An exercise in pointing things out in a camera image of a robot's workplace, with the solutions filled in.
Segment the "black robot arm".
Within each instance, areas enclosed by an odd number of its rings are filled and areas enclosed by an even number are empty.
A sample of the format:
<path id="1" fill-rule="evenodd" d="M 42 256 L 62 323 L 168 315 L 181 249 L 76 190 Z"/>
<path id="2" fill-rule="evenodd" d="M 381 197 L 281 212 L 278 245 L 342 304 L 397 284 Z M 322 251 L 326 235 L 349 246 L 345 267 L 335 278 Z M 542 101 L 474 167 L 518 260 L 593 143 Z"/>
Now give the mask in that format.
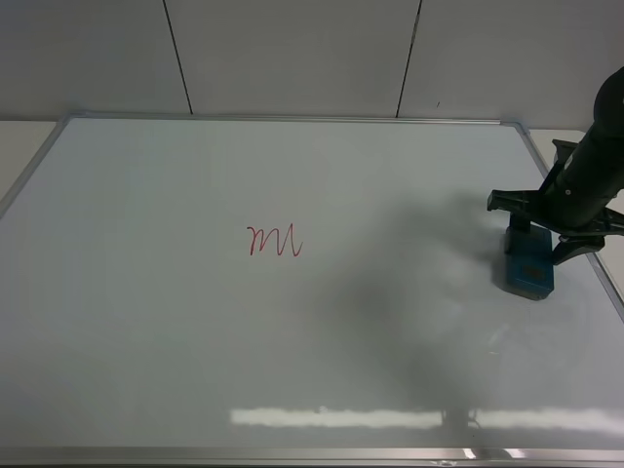
<path id="1" fill-rule="evenodd" d="M 623 71 L 600 87 L 593 123 L 578 143 L 555 139 L 552 169 L 536 190 L 493 190 L 487 209 L 510 214 L 508 256 L 559 265 L 623 234 L 623 214 L 607 205 L 623 189 Z"/>

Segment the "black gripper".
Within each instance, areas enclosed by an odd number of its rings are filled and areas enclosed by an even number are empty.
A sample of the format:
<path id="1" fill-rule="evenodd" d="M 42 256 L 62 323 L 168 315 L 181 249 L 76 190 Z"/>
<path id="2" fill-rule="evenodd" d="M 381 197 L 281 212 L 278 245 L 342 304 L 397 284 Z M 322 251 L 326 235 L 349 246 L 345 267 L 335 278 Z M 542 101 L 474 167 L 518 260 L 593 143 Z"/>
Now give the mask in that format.
<path id="1" fill-rule="evenodd" d="M 623 189 L 623 141 L 555 139 L 556 159 L 536 190 L 493 190 L 487 209 L 510 213 L 508 230 L 529 232 L 534 222 L 567 238 L 552 251 L 552 264 L 594 254 L 602 236 L 623 234 L 623 214 L 608 203 Z"/>

